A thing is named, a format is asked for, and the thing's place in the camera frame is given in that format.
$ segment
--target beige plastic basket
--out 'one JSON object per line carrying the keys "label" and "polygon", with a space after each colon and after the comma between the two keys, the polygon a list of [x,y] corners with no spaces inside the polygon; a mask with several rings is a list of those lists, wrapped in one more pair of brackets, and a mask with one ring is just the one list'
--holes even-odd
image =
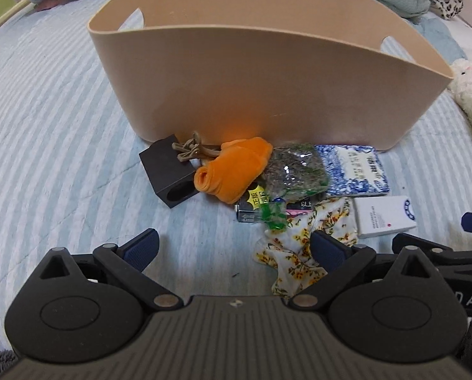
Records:
{"label": "beige plastic basket", "polygon": [[[144,27],[119,31],[136,9]],[[110,0],[89,32],[135,132],[388,149],[452,79],[375,0]],[[383,54],[392,36],[415,63]]]}

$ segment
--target yellow sticker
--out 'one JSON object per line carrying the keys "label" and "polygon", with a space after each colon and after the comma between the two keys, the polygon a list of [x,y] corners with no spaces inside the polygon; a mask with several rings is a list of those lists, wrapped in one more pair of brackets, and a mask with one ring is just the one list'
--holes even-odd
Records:
{"label": "yellow sticker", "polygon": [[267,195],[264,193],[264,189],[260,185],[253,190],[248,190],[248,192],[250,193],[250,197],[247,201],[252,205],[254,210],[261,204],[268,203],[269,201]]}

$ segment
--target bed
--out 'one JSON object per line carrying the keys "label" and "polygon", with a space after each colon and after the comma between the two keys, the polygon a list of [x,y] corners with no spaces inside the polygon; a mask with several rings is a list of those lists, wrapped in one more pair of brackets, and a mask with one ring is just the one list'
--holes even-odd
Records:
{"label": "bed", "polygon": [[[9,347],[9,304],[52,247],[88,253],[153,227],[161,248],[145,273],[183,298],[269,294],[276,278],[252,261],[262,225],[238,223],[210,196],[171,210],[153,193],[139,160],[148,145],[130,128],[86,29],[105,1],[29,6],[0,28],[0,350]],[[472,50],[470,28],[458,21],[453,34]],[[444,56],[462,55],[447,40],[432,38]],[[380,158],[391,193],[412,200],[412,233],[472,250],[460,227],[472,211],[472,136],[450,95]],[[391,250],[391,236],[364,242]]]}

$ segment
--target white box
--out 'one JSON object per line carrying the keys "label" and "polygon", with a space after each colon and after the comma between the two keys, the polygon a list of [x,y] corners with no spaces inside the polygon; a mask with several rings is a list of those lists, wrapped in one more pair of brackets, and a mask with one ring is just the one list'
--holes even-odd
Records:
{"label": "white box", "polygon": [[417,224],[405,195],[358,197],[354,199],[359,237],[373,237],[410,230]]}

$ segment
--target black wooden block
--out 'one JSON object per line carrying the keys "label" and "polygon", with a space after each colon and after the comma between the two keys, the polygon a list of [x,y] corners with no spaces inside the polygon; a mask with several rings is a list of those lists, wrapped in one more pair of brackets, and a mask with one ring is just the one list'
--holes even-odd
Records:
{"label": "black wooden block", "polygon": [[139,154],[155,194],[173,208],[198,193],[194,186],[195,168],[189,161],[180,162],[172,144],[175,135],[154,142]]}

